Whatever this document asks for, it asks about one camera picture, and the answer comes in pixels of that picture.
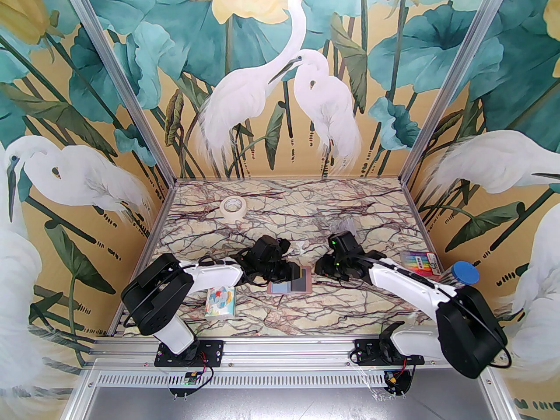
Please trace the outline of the pink leather card holder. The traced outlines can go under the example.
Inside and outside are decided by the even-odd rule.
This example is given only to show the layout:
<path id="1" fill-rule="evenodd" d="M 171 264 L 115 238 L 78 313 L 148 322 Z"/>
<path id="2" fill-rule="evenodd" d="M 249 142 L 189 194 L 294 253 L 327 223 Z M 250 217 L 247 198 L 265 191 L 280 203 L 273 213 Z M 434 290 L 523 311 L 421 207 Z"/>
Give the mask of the pink leather card holder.
<path id="1" fill-rule="evenodd" d="M 304 294 L 304 293 L 290 293 L 289 286 L 290 286 L 289 281 L 281 282 L 281 283 L 270 283 L 268 284 L 267 293 L 272 295 Z"/>

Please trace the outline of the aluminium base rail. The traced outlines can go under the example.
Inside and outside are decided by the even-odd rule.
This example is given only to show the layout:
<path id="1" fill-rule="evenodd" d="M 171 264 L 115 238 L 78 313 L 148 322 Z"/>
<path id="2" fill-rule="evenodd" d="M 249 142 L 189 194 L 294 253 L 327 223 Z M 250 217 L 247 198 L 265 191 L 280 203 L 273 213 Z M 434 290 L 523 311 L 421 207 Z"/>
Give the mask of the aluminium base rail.
<path id="1" fill-rule="evenodd" d="M 346 370 L 356 340 L 369 336 L 262 336 L 224 337 L 221 371 Z M 96 340 L 87 364 L 102 369 L 154 368 L 159 347 L 156 338 L 110 337 Z"/>

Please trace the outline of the white tape roll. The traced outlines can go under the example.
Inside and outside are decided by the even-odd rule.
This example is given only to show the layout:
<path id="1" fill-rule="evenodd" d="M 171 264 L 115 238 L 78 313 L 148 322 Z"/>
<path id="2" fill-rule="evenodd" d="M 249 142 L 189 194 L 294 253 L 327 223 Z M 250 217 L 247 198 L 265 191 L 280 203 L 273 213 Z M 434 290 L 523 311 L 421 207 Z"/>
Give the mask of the white tape roll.
<path id="1" fill-rule="evenodd" d="M 220 203 L 220 213 L 226 222 L 236 222 L 247 213 L 247 202 L 242 196 L 228 196 Z"/>

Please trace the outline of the cartoon print tissue pack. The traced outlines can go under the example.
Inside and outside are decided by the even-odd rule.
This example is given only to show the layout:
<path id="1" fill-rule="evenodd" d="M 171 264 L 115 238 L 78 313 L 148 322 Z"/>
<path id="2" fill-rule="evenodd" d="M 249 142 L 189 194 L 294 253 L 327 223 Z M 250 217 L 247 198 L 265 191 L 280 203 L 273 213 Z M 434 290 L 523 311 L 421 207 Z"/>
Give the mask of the cartoon print tissue pack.
<path id="1" fill-rule="evenodd" d="M 205 318 L 233 318 L 235 316 L 236 288 L 216 287 L 207 290 Z"/>

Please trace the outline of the aluminium frame post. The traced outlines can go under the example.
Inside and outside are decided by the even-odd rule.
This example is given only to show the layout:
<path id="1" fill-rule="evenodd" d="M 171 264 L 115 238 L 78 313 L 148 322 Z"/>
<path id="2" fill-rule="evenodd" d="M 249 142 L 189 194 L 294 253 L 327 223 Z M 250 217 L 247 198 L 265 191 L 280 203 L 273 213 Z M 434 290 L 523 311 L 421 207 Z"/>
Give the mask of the aluminium frame post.
<path id="1" fill-rule="evenodd" d="M 176 175 L 156 139 L 120 62 L 114 54 L 92 4 L 89 0 L 70 0 L 70 4 L 72 4 L 80 22 L 90 37 L 132 121 L 136 124 L 142 138 L 144 138 L 150 152 L 152 152 L 156 164 L 162 171 L 164 180 L 170 187 L 173 187 L 176 183 Z"/>
<path id="2" fill-rule="evenodd" d="M 399 174 L 401 187 L 406 189 L 420 158 L 425 152 L 432 134 L 434 134 L 440 118 L 450 105 L 452 98 L 459 92 L 459 86 L 470 68 L 472 60 L 482 44 L 492 20 L 494 20 L 504 0 L 482 0 L 466 32 L 464 40 L 450 66 L 442 87 L 432 104 L 420 134 L 416 138 L 411 152 L 408 154 Z"/>

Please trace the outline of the rainbow coloured flat box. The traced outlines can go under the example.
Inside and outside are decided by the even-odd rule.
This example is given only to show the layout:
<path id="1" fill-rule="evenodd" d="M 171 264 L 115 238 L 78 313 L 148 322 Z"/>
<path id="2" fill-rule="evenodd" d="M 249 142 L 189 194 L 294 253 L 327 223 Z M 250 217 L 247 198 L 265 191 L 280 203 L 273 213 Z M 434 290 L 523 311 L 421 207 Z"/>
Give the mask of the rainbow coloured flat box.
<path id="1" fill-rule="evenodd" d="M 404 268 L 420 276 L 438 280 L 442 274 L 438 258 L 434 253 L 402 251 L 399 257 Z"/>

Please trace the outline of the grey slotted metal panel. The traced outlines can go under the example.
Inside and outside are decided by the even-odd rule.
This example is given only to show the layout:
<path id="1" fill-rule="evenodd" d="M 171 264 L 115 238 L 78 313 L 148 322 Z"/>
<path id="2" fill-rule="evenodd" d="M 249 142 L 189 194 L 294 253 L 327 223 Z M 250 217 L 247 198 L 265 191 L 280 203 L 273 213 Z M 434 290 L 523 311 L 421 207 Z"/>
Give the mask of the grey slotted metal panel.
<path id="1" fill-rule="evenodd" d="M 60 420 L 521 420 L 496 378 L 468 380 L 450 369 L 417 370 L 402 397 L 366 388 L 168 388 L 85 384 Z"/>

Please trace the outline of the clear tube with blue lid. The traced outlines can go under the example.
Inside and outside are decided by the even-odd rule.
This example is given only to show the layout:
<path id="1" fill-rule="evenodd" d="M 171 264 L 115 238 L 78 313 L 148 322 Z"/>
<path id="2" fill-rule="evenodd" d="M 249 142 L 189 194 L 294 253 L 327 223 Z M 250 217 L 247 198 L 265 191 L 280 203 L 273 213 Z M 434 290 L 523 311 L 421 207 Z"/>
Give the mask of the clear tube with blue lid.
<path id="1" fill-rule="evenodd" d="M 461 288 L 472 286 L 480 280 L 477 268 L 470 262 L 458 261 L 444 271 L 439 279 L 440 284 Z"/>

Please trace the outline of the clear plastic card box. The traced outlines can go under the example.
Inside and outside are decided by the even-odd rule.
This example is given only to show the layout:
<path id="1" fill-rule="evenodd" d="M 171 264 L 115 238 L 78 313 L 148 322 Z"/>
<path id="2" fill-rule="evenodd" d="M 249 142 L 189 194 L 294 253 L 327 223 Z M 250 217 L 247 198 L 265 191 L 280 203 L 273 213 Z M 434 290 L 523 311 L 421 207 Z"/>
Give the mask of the clear plastic card box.
<path id="1" fill-rule="evenodd" d="M 346 231 L 350 232 L 353 236 L 356 236 L 357 229 L 353 218 L 344 218 L 336 220 L 329 224 L 329 230 L 331 234 L 342 234 Z"/>

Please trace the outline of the grey card with black stripe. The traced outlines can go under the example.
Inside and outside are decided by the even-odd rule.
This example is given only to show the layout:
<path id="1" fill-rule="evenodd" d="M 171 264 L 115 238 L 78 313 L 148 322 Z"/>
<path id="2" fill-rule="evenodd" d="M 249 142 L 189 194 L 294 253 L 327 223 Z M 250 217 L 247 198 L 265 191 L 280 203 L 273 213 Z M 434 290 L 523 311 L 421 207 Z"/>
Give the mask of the grey card with black stripe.
<path id="1" fill-rule="evenodd" d="M 312 286 L 312 273 L 310 268 L 302 267 L 301 274 L 298 278 L 290 282 L 290 293 L 304 293 L 310 292 Z"/>

